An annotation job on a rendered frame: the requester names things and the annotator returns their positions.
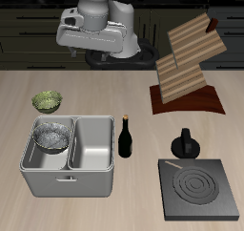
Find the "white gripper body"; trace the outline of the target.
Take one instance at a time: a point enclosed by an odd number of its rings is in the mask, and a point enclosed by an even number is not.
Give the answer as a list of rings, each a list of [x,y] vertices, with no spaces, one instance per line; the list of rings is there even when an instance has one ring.
[[[60,46],[120,53],[127,28],[121,23],[109,22],[102,31],[85,31],[60,24],[56,42]]]

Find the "green bowl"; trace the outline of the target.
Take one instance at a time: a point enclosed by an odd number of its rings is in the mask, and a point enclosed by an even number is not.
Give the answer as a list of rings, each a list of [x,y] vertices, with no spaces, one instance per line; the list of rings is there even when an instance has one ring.
[[[45,91],[35,95],[31,103],[38,112],[51,114],[59,108],[62,99],[62,95],[57,91]]]

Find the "wooden slatted wine rack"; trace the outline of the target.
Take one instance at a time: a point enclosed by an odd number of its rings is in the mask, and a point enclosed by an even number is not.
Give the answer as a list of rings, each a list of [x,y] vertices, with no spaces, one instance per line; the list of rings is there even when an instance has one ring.
[[[177,111],[225,114],[199,66],[227,50],[215,30],[217,23],[202,13],[167,32],[172,52],[155,62],[158,84],[150,87],[154,115]]]

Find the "dark wine bottle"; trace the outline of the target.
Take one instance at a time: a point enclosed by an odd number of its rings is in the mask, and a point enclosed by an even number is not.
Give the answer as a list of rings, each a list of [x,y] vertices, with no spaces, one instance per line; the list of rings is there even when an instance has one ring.
[[[132,136],[129,132],[129,117],[123,115],[123,127],[118,139],[118,154],[122,158],[129,158],[132,154]]]

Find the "white two-bin basket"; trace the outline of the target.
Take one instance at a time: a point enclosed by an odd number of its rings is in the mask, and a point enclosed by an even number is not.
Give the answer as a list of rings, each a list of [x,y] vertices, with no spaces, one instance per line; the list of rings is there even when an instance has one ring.
[[[36,197],[107,197],[112,192],[115,120],[110,115],[41,115],[32,126],[58,122],[71,129],[69,147],[57,155],[30,137],[19,169]]]

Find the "dark grey stove plate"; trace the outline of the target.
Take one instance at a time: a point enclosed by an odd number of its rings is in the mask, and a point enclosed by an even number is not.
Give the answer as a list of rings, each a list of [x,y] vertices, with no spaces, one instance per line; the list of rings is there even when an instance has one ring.
[[[237,221],[239,212],[220,159],[160,159],[166,221]]]

